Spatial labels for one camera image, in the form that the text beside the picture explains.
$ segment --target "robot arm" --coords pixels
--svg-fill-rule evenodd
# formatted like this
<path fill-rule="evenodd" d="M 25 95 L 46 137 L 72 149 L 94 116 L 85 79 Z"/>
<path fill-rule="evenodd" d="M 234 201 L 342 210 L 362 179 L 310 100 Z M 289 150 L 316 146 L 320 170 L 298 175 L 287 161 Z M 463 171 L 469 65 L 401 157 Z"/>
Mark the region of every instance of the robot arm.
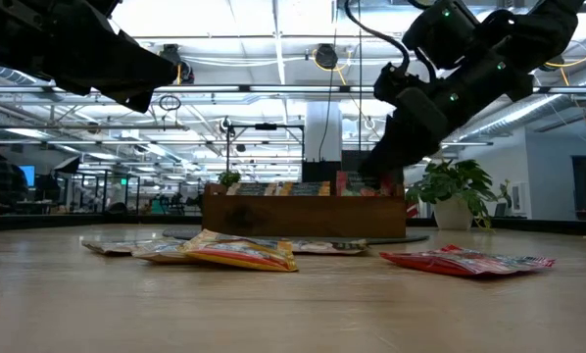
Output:
<path fill-rule="evenodd" d="M 480 23 L 461 0 L 438 0 L 415 19 L 404 45 L 361 25 L 406 49 L 428 68 L 430 81 L 400 66 L 385 66 L 374 85 L 374 96 L 397 109 L 387 117 L 384 136 L 363 162 L 360 172 L 379 176 L 417 163 L 439 150 L 439 143 L 487 105 L 507 94 L 517 101 L 532 94 L 529 73 L 559 55 L 577 26 L 582 0 L 542 0 L 528 14 L 493 12 Z M 435 70 L 454 70 L 436 78 Z"/>

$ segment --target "potted plant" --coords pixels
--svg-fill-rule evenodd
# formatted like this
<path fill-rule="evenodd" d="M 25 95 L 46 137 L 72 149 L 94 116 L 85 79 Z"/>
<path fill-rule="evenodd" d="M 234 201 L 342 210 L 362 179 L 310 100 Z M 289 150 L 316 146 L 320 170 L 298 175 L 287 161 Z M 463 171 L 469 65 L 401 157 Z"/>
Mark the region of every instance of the potted plant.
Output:
<path fill-rule="evenodd" d="M 231 187 L 235 182 L 241 180 L 241 174 L 238 172 L 228 171 L 219 174 L 219 183 L 225 187 Z"/>
<path fill-rule="evenodd" d="M 505 199 L 511 203 L 508 183 L 507 180 L 506 184 L 501 184 L 501 193 L 496 195 L 490 189 L 491 177 L 474 160 L 430 163 L 422 180 L 409 188 L 407 199 L 433 204 L 434 218 L 440 229 L 470 229 L 474 217 L 479 227 L 490 229 L 485 202 Z"/>

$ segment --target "wooden crate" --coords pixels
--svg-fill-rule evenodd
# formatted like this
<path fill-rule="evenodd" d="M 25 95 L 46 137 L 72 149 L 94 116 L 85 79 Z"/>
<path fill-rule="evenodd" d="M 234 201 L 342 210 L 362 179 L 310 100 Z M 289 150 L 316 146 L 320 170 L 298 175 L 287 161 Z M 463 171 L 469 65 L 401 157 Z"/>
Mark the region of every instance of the wooden crate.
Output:
<path fill-rule="evenodd" d="M 202 227 L 242 236 L 406 237 L 404 189 L 395 197 L 226 196 L 209 184 Z"/>

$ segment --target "white pot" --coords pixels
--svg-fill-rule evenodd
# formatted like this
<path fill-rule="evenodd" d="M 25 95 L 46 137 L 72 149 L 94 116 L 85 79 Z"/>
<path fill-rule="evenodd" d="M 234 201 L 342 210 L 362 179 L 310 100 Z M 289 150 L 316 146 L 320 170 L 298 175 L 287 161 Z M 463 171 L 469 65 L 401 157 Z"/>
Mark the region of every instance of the white pot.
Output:
<path fill-rule="evenodd" d="M 469 230 L 473 214 L 459 196 L 452 196 L 434 205 L 434 219 L 439 229 Z"/>

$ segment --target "wooden table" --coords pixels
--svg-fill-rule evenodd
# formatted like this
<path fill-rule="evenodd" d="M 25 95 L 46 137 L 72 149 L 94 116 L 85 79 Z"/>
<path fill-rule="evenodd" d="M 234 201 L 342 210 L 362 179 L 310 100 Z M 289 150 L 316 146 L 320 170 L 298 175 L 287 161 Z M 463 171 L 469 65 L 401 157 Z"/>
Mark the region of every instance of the wooden table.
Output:
<path fill-rule="evenodd" d="M 0 352 L 586 352 L 582 236 L 410 229 L 434 235 L 368 257 L 298 256 L 295 274 L 152 266 L 79 245 L 165 227 L 0 232 Z M 472 280 L 377 256 L 448 243 L 559 260 Z"/>

